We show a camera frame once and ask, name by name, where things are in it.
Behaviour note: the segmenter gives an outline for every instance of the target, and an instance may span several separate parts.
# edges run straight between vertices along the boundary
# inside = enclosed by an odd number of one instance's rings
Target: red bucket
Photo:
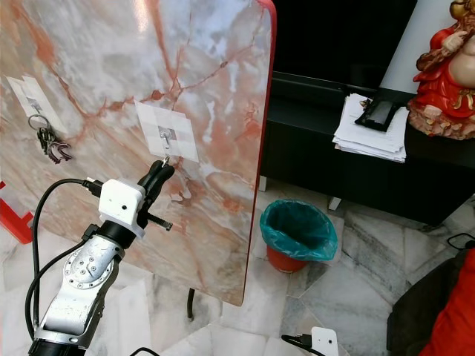
[[[267,257],[269,258],[270,264],[283,273],[300,271],[308,263],[307,261],[294,260],[285,254],[273,250],[269,246],[267,246]]]

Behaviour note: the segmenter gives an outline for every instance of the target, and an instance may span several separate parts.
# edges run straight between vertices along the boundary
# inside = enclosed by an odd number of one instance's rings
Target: pink marble board
[[[197,159],[171,157],[176,173],[151,209],[174,228],[150,225],[125,260],[240,305],[272,67],[271,1],[0,4],[1,178],[31,210],[58,179],[136,182],[162,159],[151,154],[160,138],[148,135],[154,128],[141,125],[136,104],[186,118]],[[49,103],[72,161],[54,165],[42,153],[12,79],[37,83],[28,95]],[[79,186],[62,186],[41,226],[77,241],[99,222],[97,205]]]

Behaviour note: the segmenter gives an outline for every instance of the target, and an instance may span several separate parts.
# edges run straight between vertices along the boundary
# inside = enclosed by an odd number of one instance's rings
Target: keychain
[[[39,117],[43,119],[46,123],[46,128],[40,127],[36,128],[31,124],[31,119],[33,117]],[[51,127],[50,122],[46,117],[43,115],[40,115],[39,113],[36,113],[34,115],[31,115],[28,117],[28,125],[36,130],[36,137],[38,137],[39,144],[41,145],[41,148],[43,150],[43,153],[46,154],[50,159],[57,165],[60,163],[62,160],[69,161],[73,157],[70,156],[69,154],[65,153],[63,150],[66,148],[70,148],[68,143],[61,142],[59,140],[55,133],[54,130]]]

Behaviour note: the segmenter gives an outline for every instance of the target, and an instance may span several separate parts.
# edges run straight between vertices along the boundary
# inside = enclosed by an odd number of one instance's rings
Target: wall
[[[416,61],[429,50],[429,41],[438,30],[455,23],[449,13],[451,2],[419,0],[383,78],[383,88],[408,93],[417,91],[419,84],[413,82],[413,77],[418,73]]]

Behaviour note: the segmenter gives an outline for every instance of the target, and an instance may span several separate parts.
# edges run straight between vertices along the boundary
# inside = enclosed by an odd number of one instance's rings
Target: blue trash bag
[[[299,200],[277,200],[261,216],[270,248],[295,260],[331,261],[338,250],[335,228],[327,215]]]

